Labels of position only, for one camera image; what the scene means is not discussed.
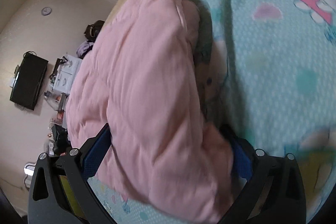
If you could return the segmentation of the black backpack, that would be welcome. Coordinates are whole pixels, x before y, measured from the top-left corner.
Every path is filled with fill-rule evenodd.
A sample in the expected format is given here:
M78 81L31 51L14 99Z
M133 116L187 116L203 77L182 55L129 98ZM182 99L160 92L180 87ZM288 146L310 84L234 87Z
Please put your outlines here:
M84 31L84 36L88 40L88 42L94 43L96 41L104 23L105 22L103 20L97 20L96 22L94 22L94 24L89 24L86 27Z

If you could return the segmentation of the Hello Kitty blue blanket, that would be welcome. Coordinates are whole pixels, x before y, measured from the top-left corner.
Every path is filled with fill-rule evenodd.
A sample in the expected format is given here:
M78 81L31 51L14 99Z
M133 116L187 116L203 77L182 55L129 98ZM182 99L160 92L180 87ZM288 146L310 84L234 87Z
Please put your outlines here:
M190 1L206 120L272 156L292 153L307 223L335 223L335 0Z

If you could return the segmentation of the white drawer chest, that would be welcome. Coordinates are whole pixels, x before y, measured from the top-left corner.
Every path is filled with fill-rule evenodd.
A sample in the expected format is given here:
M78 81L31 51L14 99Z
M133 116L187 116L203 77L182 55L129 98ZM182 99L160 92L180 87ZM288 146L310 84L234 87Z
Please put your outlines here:
M82 59L65 55L62 57L57 68L57 74L52 84L52 90L55 94L69 95L72 84L80 69Z

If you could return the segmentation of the purple wall clock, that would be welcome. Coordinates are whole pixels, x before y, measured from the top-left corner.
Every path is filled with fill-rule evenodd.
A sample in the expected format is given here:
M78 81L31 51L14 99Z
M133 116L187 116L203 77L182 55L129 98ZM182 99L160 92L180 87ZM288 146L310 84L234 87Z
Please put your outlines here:
M42 16L48 16L48 15L51 14L51 12L52 12L52 8L51 7L44 7L41 10L41 15Z

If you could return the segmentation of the wall mounted black television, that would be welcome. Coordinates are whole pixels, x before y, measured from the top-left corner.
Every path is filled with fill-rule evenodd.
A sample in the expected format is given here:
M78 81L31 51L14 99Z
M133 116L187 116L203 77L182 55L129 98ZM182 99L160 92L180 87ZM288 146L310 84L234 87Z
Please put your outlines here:
M25 109L34 110L49 61L32 52L23 55L14 79L10 101Z

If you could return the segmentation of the lilac garment pile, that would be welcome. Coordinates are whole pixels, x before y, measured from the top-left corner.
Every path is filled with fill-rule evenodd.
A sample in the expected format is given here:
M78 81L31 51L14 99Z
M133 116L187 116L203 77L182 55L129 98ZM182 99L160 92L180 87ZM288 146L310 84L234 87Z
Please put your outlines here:
M89 51L92 50L94 43L93 42L83 42L80 44L76 51L76 56L79 59L84 59Z

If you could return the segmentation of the pink quilted jacket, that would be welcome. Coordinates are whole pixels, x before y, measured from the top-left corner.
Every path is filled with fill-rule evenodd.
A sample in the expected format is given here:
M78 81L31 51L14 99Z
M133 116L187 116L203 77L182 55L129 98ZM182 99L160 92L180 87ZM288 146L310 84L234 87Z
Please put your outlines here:
M127 0L84 57L66 105L73 146L108 124L97 178L194 223L232 204L230 144L206 123L194 73L199 15L188 0Z

